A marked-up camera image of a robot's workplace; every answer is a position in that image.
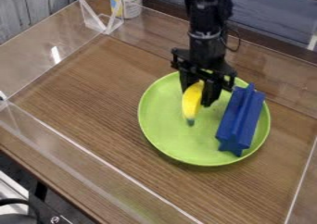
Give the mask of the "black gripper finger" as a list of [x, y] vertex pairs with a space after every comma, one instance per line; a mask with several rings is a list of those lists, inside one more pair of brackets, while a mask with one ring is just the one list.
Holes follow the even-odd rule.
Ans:
[[187, 71], [180, 71], [179, 72], [179, 81], [180, 81], [180, 88], [181, 88], [181, 92], [185, 92], [187, 88], [195, 84], [199, 79], [196, 78], [196, 76], [194, 74], [191, 74]]
[[208, 107], [218, 100], [222, 92], [222, 81], [206, 80], [202, 92], [202, 106]]

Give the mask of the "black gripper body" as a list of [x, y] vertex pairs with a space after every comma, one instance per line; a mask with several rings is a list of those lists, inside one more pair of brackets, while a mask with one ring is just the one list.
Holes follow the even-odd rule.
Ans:
[[222, 32], [212, 38], [189, 37], [188, 48], [173, 48], [171, 67], [187, 71], [202, 81], [222, 81], [222, 90], [231, 91], [236, 70], [224, 61], [227, 48], [227, 35]]

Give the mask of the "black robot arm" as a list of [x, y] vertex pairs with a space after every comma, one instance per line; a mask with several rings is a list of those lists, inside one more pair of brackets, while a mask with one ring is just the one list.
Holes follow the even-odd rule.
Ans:
[[222, 90], [231, 91], [236, 70], [227, 64], [227, 19], [231, 0], [184, 0], [189, 18], [189, 48], [173, 48], [171, 67], [179, 72], [181, 92], [203, 82], [200, 105], [210, 106]]

